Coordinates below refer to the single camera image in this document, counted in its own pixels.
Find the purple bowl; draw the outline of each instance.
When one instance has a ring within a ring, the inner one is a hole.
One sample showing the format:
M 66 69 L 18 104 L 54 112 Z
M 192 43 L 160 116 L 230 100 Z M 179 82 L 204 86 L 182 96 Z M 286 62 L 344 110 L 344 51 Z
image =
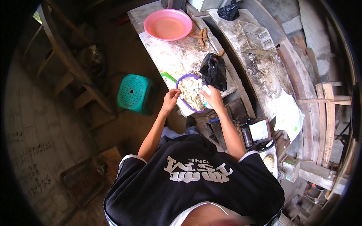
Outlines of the purple bowl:
M 178 89 L 178 83 L 179 83 L 182 79 L 187 78 L 187 77 L 194 77 L 194 78 L 196 78 L 196 80 L 199 79 L 199 77 L 196 76 L 196 75 L 194 75 L 194 74 L 185 74 L 184 76 L 181 76 L 181 78 L 179 78 L 179 79 L 177 80 L 177 82 L 176 82 L 176 89 Z M 204 112 L 204 111 L 207 110 L 207 108 L 205 108 L 205 109 L 202 110 L 202 111 L 196 111 L 195 109 L 193 109 L 192 107 L 190 107 L 190 105 L 188 105 L 188 104 L 186 103 L 186 101 L 184 101 L 183 99 L 181 99 L 181 100 L 182 100 L 182 102 L 184 102 L 184 103 L 186 104 L 186 106 L 188 106 L 188 107 L 189 107 L 191 110 L 193 110 L 194 112 L 202 113 L 202 112 Z

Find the blue handle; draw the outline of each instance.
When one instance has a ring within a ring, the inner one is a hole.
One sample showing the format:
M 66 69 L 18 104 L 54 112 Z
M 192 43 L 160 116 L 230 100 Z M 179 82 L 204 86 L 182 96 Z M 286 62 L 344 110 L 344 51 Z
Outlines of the blue handle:
M 210 119 L 210 120 L 209 120 L 209 123 L 211 124 L 211 123 L 214 123 L 214 122 L 216 122 L 216 121 L 220 121 L 219 117 L 214 118 L 214 119 Z

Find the blue pants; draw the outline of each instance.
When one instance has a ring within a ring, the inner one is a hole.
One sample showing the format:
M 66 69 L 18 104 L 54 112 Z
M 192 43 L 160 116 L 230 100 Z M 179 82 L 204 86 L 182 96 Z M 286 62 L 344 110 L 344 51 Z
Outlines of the blue pants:
M 186 133 L 178 134 L 172 129 L 170 129 L 168 126 L 164 127 L 162 130 L 161 137 L 167 136 L 168 138 L 175 139 L 177 137 L 183 136 L 183 135 L 190 135 L 190 134 L 199 134 L 196 130 L 196 126 L 191 126 L 186 128 Z

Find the green plastic stool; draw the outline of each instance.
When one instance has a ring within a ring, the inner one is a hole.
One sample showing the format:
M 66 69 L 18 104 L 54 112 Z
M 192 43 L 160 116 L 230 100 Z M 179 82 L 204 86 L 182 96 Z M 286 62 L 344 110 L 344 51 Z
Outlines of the green plastic stool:
M 118 91 L 118 107 L 150 115 L 152 103 L 156 96 L 158 86 L 149 78 L 128 74 L 123 80 Z

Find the right hand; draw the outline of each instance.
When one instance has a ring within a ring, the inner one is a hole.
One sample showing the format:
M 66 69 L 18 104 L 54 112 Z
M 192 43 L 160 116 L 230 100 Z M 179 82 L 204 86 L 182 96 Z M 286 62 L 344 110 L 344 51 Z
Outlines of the right hand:
M 224 108 L 223 98 L 221 97 L 221 92 L 218 89 L 215 89 L 212 85 L 207 85 L 211 91 L 211 94 L 208 95 L 205 91 L 200 90 L 200 94 L 203 95 L 208 102 L 208 104 L 215 110 L 216 113 L 220 112 Z

